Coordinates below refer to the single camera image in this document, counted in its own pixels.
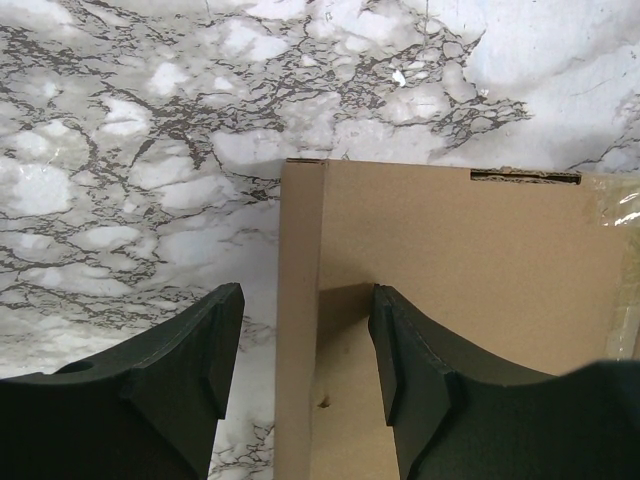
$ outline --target marble surface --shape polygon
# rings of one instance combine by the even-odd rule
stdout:
[[[211,479],[271,480],[286,157],[634,172],[636,0],[0,0],[0,376],[241,282]]]

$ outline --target white marble backdrop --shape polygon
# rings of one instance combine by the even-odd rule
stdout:
[[[0,0],[0,376],[220,283],[211,479],[273,477],[284,158],[636,171],[636,0]]]

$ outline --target plastic wrap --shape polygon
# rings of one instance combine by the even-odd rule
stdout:
[[[633,357],[640,327],[640,178],[596,177],[594,186],[598,224],[629,228],[606,347],[609,358],[629,359]]]

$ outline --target cardboard box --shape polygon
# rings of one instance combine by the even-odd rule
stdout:
[[[623,311],[630,356],[638,284],[627,267],[638,265],[638,229],[625,228],[633,215],[611,219],[627,208],[626,190],[602,178],[289,161],[275,478],[399,477],[367,331],[375,283],[479,346],[551,374],[611,354],[612,338],[618,348]]]

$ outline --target corrugated cardboard edge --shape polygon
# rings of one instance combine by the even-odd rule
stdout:
[[[569,183],[580,185],[582,174],[569,172],[546,172],[542,170],[520,170],[511,167],[472,168],[471,180],[513,183]]]
[[[282,172],[274,463],[278,480],[310,475],[325,169],[322,161],[289,160]]]

